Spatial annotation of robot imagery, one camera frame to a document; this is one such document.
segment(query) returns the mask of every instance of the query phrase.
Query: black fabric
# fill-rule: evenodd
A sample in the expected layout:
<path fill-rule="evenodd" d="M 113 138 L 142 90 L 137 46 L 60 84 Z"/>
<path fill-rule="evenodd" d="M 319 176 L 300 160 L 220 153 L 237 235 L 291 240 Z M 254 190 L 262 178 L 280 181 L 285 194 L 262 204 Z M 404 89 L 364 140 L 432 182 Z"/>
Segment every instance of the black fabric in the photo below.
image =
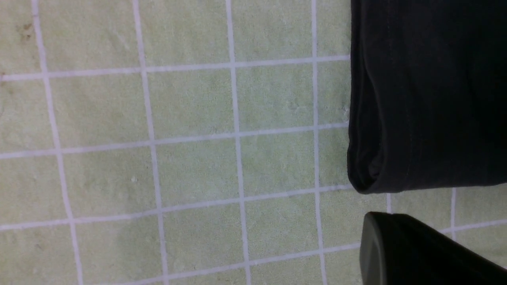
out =
<path fill-rule="evenodd" d="M 404 214 L 365 215 L 359 263 L 365 285 L 507 284 L 507 270 Z"/>
<path fill-rule="evenodd" d="M 351 5 L 354 188 L 507 182 L 507 1 Z"/>

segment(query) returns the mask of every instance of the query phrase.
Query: dirt mark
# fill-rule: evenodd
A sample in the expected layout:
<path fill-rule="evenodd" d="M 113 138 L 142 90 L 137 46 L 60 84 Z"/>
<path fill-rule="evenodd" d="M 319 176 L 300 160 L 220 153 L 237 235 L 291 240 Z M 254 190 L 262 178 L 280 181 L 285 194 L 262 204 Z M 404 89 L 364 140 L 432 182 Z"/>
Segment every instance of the dirt mark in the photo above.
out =
<path fill-rule="evenodd" d="M 20 35 L 21 43 L 25 44 L 33 38 L 35 32 L 32 23 L 24 24 L 23 26 L 16 25 L 16 31 Z"/>

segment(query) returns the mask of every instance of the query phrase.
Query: black trousers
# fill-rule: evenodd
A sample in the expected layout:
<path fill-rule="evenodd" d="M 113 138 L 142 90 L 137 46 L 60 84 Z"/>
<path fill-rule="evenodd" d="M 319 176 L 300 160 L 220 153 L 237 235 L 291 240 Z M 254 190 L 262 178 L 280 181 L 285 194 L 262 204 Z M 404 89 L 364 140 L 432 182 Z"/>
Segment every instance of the black trousers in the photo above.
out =
<path fill-rule="evenodd" d="M 360 193 L 507 182 L 507 1 L 352 0 Z"/>

